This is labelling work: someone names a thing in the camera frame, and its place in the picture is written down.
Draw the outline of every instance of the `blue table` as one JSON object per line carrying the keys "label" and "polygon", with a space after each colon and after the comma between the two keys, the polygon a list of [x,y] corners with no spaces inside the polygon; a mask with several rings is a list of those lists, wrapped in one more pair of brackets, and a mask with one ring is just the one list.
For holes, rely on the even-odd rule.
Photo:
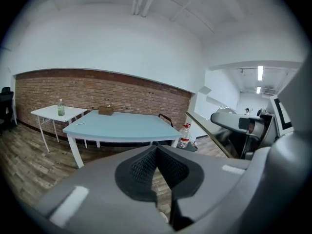
{"label": "blue table", "polygon": [[75,138],[97,142],[150,142],[174,140],[176,147],[181,134],[165,121],[153,115],[138,115],[114,112],[111,116],[99,115],[93,110],[73,124],[65,127],[77,165],[83,166]]}

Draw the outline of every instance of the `black chair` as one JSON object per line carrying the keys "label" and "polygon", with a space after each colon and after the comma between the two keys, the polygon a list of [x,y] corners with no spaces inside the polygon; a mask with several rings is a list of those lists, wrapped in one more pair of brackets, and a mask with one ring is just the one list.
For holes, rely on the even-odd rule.
{"label": "black chair", "polygon": [[13,96],[14,92],[11,92],[9,87],[2,88],[2,92],[0,93],[0,119],[2,119],[0,120],[2,122],[0,124],[0,134],[4,128],[11,128],[11,119],[13,115]]}
{"label": "black chair", "polygon": [[[174,125],[172,124],[172,120],[163,115],[163,114],[159,114],[158,117],[160,118],[160,116],[162,116],[163,118],[165,118],[167,121],[170,122],[171,126],[174,127]],[[157,141],[158,144],[160,145],[165,145],[165,146],[171,146],[173,140],[163,140],[163,141]],[[193,146],[191,143],[188,143],[186,148],[183,148],[184,150],[190,151],[190,152],[195,152],[197,151],[197,148],[195,146]]]}

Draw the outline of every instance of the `white tape strip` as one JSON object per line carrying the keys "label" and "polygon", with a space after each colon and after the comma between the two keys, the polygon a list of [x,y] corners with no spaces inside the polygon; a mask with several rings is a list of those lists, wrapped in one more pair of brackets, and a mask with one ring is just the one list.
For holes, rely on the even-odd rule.
{"label": "white tape strip", "polygon": [[240,175],[245,172],[244,169],[236,168],[236,167],[229,166],[229,165],[222,166],[222,170],[230,172],[230,173],[234,173],[234,174],[240,174]]}
{"label": "white tape strip", "polygon": [[88,193],[89,189],[83,186],[76,186],[72,193],[52,214],[50,221],[64,228],[69,219],[78,211]]}

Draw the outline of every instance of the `bottle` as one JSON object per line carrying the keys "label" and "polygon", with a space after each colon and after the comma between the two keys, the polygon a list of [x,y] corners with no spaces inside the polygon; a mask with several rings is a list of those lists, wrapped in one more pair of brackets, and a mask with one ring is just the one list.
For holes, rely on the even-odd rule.
{"label": "bottle", "polygon": [[177,147],[179,148],[186,148],[189,140],[190,140],[190,135],[191,135],[191,131],[190,131],[190,124],[186,124],[183,125],[183,127],[180,130],[180,133],[182,134],[181,139],[179,140]]}
{"label": "bottle", "polygon": [[59,99],[58,103],[58,116],[63,116],[65,114],[65,106],[62,99]]}

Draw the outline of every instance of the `person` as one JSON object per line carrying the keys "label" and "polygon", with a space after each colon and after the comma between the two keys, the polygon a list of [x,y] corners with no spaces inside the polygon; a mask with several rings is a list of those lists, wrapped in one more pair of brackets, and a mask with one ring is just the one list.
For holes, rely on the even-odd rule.
{"label": "person", "polygon": [[249,111],[249,108],[246,108],[245,110],[246,110],[246,113],[245,113],[245,115],[250,115],[250,111]]}

